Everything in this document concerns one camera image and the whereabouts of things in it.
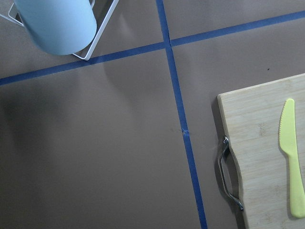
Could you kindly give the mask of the bamboo cutting board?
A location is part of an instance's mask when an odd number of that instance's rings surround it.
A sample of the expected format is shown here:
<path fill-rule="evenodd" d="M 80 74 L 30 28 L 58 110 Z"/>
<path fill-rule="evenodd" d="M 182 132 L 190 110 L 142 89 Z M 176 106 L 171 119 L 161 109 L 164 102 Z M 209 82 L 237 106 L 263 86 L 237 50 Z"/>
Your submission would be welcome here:
<path fill-rule="evenodd" d="M 305 76 L 299 74 L 219 94 L 218 104 L 235 162 L 248 229 L 302 229 L 290 211 L 288 156 L 279 146 L 284 103 L 295 101 L 301 171 L 305 169 Z"/>

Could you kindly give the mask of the yellow plastic knife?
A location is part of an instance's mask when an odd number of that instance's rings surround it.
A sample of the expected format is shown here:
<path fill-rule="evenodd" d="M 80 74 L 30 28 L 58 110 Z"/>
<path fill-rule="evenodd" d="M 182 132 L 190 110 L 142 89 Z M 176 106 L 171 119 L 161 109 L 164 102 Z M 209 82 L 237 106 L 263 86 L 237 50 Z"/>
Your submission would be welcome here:
<path fill-rule="evenodd" d="M 288 98 L 284 103 L 280 117 L 278 139 L 281 150 L 288 157 L 290 211 L 293 217 L 302 219 L 305 217 L 305 190 L 298 159 L 295 101 L 292 98 Z"/>

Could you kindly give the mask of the light blue cup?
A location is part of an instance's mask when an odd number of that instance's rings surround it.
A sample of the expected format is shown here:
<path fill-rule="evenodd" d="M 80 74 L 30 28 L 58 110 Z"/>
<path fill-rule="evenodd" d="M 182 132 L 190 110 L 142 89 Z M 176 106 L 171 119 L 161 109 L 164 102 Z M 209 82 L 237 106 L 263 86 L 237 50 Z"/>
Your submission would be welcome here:
<path fill-rule="evenodd" d="M 44 52 L 69 55 L 87 47 L 97 31 L 88 0 L 15 0 L 32 41 Z"/>

